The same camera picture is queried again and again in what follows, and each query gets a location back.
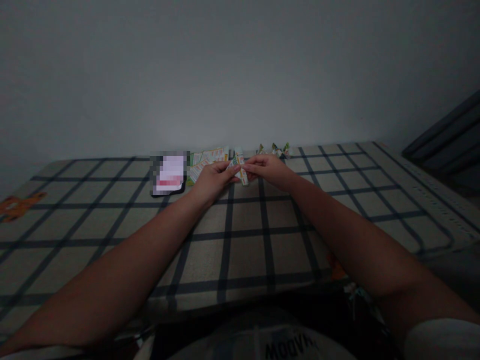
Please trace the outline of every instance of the dark fabric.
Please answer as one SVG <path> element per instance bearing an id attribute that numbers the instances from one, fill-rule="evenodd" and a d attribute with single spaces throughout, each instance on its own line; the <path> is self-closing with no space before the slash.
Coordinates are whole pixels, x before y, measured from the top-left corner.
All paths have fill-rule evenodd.
<path id="1" fill-rule="evenodd" d="M 196 340 L 212 334 L 219 326 L 257 308 L 281 308 L 303 326 L 343 345 L 359 360 L 402 359 L 388 330 L 369 313 L 361 298 L 355 300 L 355 321 L 351 303 L 343 291 L 332 294 L 285 292 L 259 301 L 230 307 L 207 316 L 157 326 L 152 360 L 168 359 Z"/>

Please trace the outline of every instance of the table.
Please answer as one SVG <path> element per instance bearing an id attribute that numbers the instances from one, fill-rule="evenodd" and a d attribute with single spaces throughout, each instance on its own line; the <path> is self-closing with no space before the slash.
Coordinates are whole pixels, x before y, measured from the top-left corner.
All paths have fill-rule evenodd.
<path id="1" fill-rule="evenodd" d="M 293 171 L 421 260 L 480 238 L 477 208 L 380 143 L 293 151 L 285 160 Z M 22 218 L 0 223 L 0 335 L 183 196 L 152 198 L 149 171 L 148 156 L 63 160 L 14 193 L 47 196 Z M 175 313 L 328 283 L 327 254 L 289 194 L 262 179 L 233 184 L 196 224 L 146 308 Z"/>

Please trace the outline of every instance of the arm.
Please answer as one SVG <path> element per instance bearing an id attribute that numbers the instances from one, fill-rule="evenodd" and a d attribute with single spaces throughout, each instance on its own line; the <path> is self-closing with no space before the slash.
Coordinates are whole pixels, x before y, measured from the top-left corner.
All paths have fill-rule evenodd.
<path id="1" fill-rule="evenodd" d="M 118 331 L 147 299 L 203 211 L 240 169 L 228 161 L 206 166 L 189 194 L 85 268 L 52 296 L 0 348 L 83 347 Z"/>
<path id="2" fill-rule="evenodd" d="M 289 192 L 350 277 L 376 300 L 401 343 L 415 325 L 480 316 L 380 228 L 296 175 L 275 156 L 257 155 L 243 167 Z"/>

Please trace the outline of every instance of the finger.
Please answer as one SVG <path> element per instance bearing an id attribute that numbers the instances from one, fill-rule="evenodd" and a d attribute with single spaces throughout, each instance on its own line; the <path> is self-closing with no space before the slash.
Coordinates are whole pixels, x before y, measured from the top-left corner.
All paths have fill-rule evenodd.
<path id="1" fill-rule="evenodd" d="M 213 164 L 209 165 L 212 169 L 215 169 L 217 173 L 224 171 L 227 166 L 230 164 L 230 161 L 216 161 Z"/>
<path id="2" fill-rule="evenodd" d="M 225 181 L 228 181 L 231 177 L 235 176 L 235 174 L 238 173 L 239 171 L 240 171 L 240 165 L 237 164 L 225 170 L 222 173 L 222 176 L 224 177 Z"/>
<path id="3" fill-rule="evenodd" d="M 243 165 L 243 169 L 245 169 L 246 171 L 252 174 L 259 175 L 259 176 L 263 176 L 263 174 L 267 170 L 265 166 L 253 165 L 253 164 L 247 164 L 247 163 Z"/>
<path id="4" fill-rule="evenodd" d="M 250 182 L 252 182 L 252 181 L 255 180 L 256 178 L 258 178 L 257 175 L 252 174 L 251 172 L 248 172 L 248 173 L 247 173 L 247 177 L 248 177 L 248 181 L 250 181 Z"/>
<path id="5" fill-rule="evenodd" d="M 245 164 L 264 164 L 268 159 L 270 155 L 266 154 L 260 154 L 260 155 L 255 155 L 249 158 L 247 161 L 245 161 Z"/>

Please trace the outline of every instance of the person's right hand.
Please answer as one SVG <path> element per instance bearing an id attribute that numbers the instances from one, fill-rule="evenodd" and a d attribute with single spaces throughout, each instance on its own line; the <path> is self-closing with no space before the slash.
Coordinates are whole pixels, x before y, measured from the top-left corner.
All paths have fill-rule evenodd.
<path id="1" fill-rule="evenodd" d="M 257 177 L 264 178 L 281 191 L 289 192 L 295 174 L 276 155 L 255 155 L 242 166 L 248 175 L 248 181 Z"/>

